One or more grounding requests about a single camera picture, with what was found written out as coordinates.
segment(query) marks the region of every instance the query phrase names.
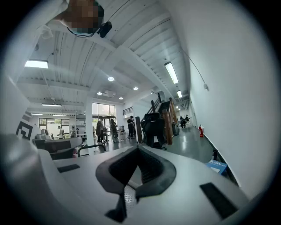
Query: black device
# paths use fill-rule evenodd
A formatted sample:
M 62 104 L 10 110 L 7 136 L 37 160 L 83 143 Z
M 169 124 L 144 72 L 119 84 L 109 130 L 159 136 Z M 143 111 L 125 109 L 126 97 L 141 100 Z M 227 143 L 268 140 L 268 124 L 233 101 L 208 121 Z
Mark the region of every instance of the black device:
M 97 31 L 97 34 L 99 34 L 101 38 L 104 38 L 107 35 L 107 33 L 111 30 L 111 28 L 112 28 L 112 24 L 111 22 L 108 21 L 101 25 L 100 29 Z
M 148 146 L 166 150 L 165 147 L 162 147 L 166 143 L 164 134 L 165 120 L 160 117 L 160 113 L 145 114 L 144 121 L 141 122 L 141 127 L 145 133 L 144 142 Z M 154 136 L 157 136 L 158 142 L 154 143 Z

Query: black pad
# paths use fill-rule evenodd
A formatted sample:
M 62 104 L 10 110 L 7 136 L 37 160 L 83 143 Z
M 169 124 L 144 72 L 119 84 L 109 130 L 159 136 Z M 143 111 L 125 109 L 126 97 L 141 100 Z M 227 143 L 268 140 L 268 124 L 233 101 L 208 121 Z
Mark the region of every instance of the black pad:
M 60 173 L 64 173 L 64 172 L 72 171 L 72 170 L 75 170 L 78 168 L 80 168 L 80 166 L 78 166 L 77 164 L 73 164 L 73 165 L 69 165 L 69 166 L 65 166 L 65 167 L 58 167 L 58 171 Z
M 96 169 L 96 177 L 105 191 L 118 194 L 119 202 L 106 215 L 122 222 L 126 218 L 124 188 L 139 166 L 143 185 L 136 189 L 136 199 L 163 193 L 176 178 L 176 168 L 168 160 L 146 150 L 142 146 L 132 147 L 107 161 Z
M 200 188 L 207 196 L 216 211 L 222 219 L 225 219 L 235 213 L 237 208 L 223 195 L 222 192 L 212 183 L 200 185 Z

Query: black handle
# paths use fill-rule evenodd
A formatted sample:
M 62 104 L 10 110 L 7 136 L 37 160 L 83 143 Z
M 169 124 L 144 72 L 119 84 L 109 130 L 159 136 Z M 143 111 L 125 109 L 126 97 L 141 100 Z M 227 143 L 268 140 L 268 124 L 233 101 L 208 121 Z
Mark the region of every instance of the black handle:
M 84 146 L 84 147 L 81 147 L 79 150 L 78 150 L 78 157 L 80 157 L 80 151 L 82 149 L 89 149 L 89 148 L 94 148 L 94 147 L 102 147 L 104 148 L 104 151 L 106 152 L 106 149 L 105 149 L 105 146 L 104 145 L 90 145 L 90 146 Z

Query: cable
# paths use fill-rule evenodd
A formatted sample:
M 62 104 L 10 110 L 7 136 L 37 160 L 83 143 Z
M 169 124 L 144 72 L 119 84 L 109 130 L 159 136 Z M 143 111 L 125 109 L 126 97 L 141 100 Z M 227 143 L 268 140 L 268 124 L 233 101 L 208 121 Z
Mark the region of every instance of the cable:
M 87 36 L 87 35 L 82 35 L 82 34 L 75 34 L 75 33 L 73 33 L 76 37 L 80 37 L 80 38 L 86 38 L 86 37 L 92 37 L 95 33 L 92 33 L 92 34 L 90 34 L 89 36 Z
M 129 2 L 130 0 L 128 0 L 128 1 L 126 1 L 119 9 L 121 9 L 124 5 L 126 5 L 128 2 Z
M 47 61 L 48 61 L 48 59 L 49 59 L 49 57 L 50 57 L 51 55 L 54 55 L 54 52 L 52 52 L 52 53 L 48 56 Z
M 201 73 L 199 72 L 198 68 L 196 67 L 196 65 L 194 64 L 194 62 L 192 61 L 192 59 L 188 56 L 188 54 L 183 50 L 182 47 L 181 47 L 181 50 L 186 54 L 186 56 L 187 56 L 187 57 L 190 59 L 190 61 L 193 63 L 193 65 L 194 65 L 195 68 L 197 69 L 198 73 L 200 74 L 200 77 L 202 78 L 204 84 L 206 84 L 205 81 L 204 81 L 204 79 L 203 79 L 203 77 L 202 77 L 202 75 L 201 75 Z

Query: red fire extinguisher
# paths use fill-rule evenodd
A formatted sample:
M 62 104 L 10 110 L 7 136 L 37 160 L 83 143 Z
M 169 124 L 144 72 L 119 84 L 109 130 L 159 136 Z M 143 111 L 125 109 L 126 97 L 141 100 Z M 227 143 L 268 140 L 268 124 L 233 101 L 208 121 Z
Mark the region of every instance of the red fire extinguisher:
M 199 134 L 200 134 L 200 137 L 201 137 L 201 138 L 204 137 L 204 136 L 203 136 L 203 129 L 201 128 L 201 125 L 199 126 Z

